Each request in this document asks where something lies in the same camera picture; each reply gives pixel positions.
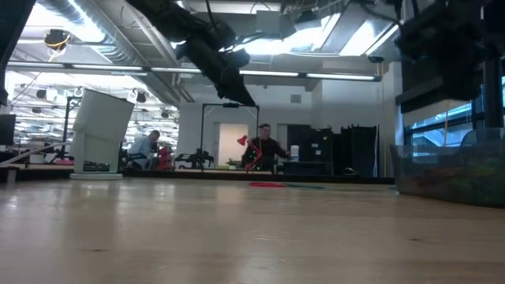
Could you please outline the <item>black gantry frame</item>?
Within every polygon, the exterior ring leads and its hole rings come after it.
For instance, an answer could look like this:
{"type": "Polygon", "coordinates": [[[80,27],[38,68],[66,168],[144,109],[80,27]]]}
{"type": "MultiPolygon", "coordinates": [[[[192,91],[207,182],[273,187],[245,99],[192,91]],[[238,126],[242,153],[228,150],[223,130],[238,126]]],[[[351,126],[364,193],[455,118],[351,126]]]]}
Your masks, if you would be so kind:
{"type": "Polygon", "coordinates": [[[238,141],[258,134],[260,108],[238,103],[204,103],[200,119],[200,150],[214,158],[210,169],[236,170],[246,146],[238,141]]]}

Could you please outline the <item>grey ceiling box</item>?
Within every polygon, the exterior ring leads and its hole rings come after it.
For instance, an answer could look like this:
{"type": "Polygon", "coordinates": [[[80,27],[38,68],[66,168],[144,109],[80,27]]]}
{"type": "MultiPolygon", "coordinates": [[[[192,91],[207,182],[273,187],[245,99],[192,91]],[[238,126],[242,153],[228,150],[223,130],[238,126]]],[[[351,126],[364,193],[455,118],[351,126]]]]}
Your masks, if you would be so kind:
{"type": "Polygon", "coordinates": [[[267,34],[279,34],[280,14],[277,11],[257,10],[256,30],[267,34]]]}

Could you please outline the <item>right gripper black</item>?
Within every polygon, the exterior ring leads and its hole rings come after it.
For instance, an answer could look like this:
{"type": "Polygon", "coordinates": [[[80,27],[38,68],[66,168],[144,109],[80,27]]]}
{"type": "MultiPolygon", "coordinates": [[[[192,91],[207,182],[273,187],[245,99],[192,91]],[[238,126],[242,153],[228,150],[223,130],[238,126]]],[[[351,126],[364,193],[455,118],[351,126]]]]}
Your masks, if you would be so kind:
{"type": "Polygon", "coordinates": [[[413,16],[401,25],[395,45],[413,62],[436,63],[447,81],[449,99],[470,101],[481,93],[483,74],[477,67],[489,57],[487,6],[413,6],[413,16]]]}

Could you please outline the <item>black folding screen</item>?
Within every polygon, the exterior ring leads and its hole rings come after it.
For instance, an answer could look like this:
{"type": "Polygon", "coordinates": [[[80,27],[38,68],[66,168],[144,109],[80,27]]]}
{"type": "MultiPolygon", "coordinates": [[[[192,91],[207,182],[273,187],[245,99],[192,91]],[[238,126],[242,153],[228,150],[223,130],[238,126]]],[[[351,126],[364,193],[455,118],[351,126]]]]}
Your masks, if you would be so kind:
{"type": "Polygon", "coordinates": [[[380,171],[379,129],[377,126],[342,127],[340,147],[342,167],[365,178],[377,178],[380,171]]]}

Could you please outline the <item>long ceiling light bar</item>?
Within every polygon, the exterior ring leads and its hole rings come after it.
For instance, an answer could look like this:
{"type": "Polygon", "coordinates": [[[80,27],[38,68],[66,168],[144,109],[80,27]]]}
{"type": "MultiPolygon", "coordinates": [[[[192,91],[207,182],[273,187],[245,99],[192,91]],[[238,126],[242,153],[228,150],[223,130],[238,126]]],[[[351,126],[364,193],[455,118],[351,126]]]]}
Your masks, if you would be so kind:
{"type": "MultiPolygon", "coordinates": [[[[151,67],[151,66],[127,66],[127,65],[97,65],[59,62],[23,62],[9,61],[6,68],[12,71],[26,72],[56,72],[56,73],[110,73],[114,75],[145,75],[147,73],[178,73],[199,74],[202,72],[196,68],[185,67],[151,67]]],[[[250,77],[282,77],[311,80],[349,80],[379,82],[381,76],[367,76],[344,73],[301,73],[285,71],[263,71],[242,69],[239,73],[250,77]]]]}

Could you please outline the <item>person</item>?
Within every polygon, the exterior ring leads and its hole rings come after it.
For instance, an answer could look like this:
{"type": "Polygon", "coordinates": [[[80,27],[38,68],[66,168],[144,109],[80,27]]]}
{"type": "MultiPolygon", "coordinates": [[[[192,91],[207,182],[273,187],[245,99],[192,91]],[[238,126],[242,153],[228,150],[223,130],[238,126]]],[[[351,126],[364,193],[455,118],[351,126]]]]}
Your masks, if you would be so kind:
{"type": "Polygon", "coordinates": [[[241,157],[241,165],[245,169],[270,170],[278,162],[278,158],[288,159],[290,153],[284,150],[277,140],[271,138],[271,126],[263,123],[259,126],[259,136],[247,139],[245,153],[241,157]]]}
{"type": "Polygon", "coordinates": [[[158,130],[152,130],[147,136],[137,137],[127,151],[129,167],[134,170],[143,170],[151,153],[152,145],[160,138],[158,130]]]}

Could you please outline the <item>clear plastic bin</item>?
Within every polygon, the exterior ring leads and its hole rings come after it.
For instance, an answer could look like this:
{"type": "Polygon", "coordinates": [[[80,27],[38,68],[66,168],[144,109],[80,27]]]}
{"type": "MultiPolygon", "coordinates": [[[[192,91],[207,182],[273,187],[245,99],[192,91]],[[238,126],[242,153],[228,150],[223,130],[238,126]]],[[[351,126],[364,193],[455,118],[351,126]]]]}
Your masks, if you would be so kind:
{"type": "Polygon", "coordinates": [[[505,208],[505,140],[460,147],[391,146],[398,192],[505,208]]]}

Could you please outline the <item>black cabinet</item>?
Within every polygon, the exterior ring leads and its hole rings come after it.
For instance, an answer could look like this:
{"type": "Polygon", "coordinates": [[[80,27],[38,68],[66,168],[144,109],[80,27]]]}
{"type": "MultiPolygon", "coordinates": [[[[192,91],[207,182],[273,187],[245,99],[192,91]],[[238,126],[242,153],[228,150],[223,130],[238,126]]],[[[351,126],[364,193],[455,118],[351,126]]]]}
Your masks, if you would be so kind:
{"type": "Polygon", "coordinates": [[[288,125],[287,145],[300,146],[300,159],[285,161],[287,175],[333,175],[333,136],[331,127],[313,129],[309,125],[288,125]]]}

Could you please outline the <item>black monitor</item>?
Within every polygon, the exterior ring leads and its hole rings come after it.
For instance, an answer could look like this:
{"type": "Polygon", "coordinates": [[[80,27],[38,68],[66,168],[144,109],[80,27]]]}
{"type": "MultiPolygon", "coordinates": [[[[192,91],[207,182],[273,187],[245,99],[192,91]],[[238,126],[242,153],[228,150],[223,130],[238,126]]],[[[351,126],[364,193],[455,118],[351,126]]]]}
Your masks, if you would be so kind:
{"type": "Polygon", "coordinates": [[[0,145],[12,145],[16,125],[15,114],[0,114],[0,145]]]}

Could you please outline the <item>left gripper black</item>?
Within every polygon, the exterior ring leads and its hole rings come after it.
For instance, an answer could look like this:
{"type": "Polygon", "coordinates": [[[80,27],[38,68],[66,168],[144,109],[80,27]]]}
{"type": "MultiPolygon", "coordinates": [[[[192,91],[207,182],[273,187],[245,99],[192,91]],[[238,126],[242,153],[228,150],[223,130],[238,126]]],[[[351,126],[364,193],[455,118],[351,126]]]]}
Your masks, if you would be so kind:
{"type": "Polygon", "coordinates": [[[248,107],[256,105],[240,74],[240,68],[250,61],[244,49],[220,52],[212,50],[200,39],[191,39],[179,44],[175,50],[177,58],[189,59],[214,84],[220,99],[229,99],[248,107]]]}

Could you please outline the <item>black table frame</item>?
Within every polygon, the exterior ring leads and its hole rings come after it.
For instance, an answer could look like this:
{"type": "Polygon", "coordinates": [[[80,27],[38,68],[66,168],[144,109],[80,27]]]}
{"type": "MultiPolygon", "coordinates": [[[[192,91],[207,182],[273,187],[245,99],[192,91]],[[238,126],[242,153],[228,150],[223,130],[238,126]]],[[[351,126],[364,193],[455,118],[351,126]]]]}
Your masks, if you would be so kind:
{"type": "MultiPolygon", "coordinates": [[[[63,169],[27,169],[18,170],[17,181],[40,181],[54,179],[69,179],[72,170],[63,169]]],[[[272,181],[272,182],[304,182],[304,183],[335,183],[335,184],[370,184],[393,185],[392,177],[358,177],[358,176],[317,176],[317,175],[274,175],[270,172],[255,172],[246,174],[239,171],[219,171],[212,173],[210,170],[197,171],[122,171],[124,178],[165,178],[165,179],[191,179],[213,181],[272,181]]]]}

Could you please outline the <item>black post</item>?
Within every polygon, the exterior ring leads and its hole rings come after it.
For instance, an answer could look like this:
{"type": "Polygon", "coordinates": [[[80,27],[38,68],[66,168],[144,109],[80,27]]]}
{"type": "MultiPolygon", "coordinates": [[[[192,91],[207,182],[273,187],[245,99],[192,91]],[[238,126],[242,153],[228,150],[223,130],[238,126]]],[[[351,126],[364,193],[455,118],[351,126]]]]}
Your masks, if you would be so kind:
{"type": "Polygon", "coordinates": [[[501,57],[484,62],[484,125],[486,128],[503,128],[503,91],[501,57]]]}

